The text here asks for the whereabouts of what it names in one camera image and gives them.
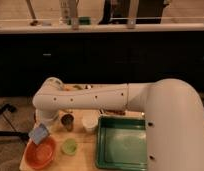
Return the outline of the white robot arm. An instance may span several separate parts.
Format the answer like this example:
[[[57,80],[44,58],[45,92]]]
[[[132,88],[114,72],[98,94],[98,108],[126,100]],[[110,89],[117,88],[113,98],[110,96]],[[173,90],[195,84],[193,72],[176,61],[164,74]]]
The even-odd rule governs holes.
[[[47,79],[33,97],[41,118],[62,109],[128,110],[145,114],[146,162],[138,171],[204,171],[204,107],[179,79],[65,91]]]

